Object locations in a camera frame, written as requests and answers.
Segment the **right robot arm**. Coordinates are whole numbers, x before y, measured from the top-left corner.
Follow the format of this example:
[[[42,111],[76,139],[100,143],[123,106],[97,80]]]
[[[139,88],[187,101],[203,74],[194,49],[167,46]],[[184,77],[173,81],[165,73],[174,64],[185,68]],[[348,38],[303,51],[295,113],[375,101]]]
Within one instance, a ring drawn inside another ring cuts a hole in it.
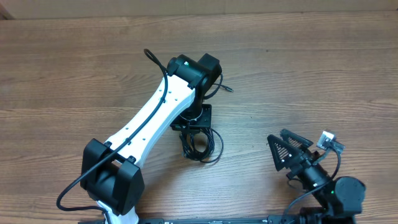
[[[302,184],[302,195],[293,200],[283,214],[269,217],[275,223],[355,223],[355,216],[363,211],[366,186],[355,177],[337,177],[341,154],[345,146],[336,140],[334,133],[323,131],[317,147],[310,151],[313,142],[283,129],[280,136],[267,137],[276,171],[283,168],[288,181]],[[289,215],[289,210],[305,197],[312,195],[319,207],[303,207],[299,214]]]

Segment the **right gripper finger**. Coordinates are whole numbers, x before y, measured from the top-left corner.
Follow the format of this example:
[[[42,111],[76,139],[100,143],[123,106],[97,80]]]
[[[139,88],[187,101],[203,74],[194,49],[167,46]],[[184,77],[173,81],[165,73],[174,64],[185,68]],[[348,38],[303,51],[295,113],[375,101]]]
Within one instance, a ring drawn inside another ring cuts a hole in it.
[[[280,132],[280,136],[282,137],[283,141],[293,145],[294,147],[300,147],[303,146],[305,148],[309,148],[311,145],[313,145],[313,142],[299,136],[298,134],[295,134],[288,129],[283,129]]]
[[[267,137],[267,140],[276,170],[289,169],[297,160],[300,150],[272,134]]]

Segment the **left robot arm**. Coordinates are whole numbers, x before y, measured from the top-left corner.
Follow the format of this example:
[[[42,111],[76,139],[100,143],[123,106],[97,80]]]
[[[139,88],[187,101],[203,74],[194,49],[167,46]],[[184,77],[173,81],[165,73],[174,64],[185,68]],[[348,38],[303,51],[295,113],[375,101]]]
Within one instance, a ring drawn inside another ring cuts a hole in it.
[[[145,188],[141,169],[167,128],[180,133],[184,157],[213,161],[218,133],[204,100],[223,78],[220,61],[209,54],[197,62],[179,55],[160,69],[161,84],[135,117],[107,141],[92,139],[83,151],[80,185],[98,204],[104,223],[138,223],[135,206]]]

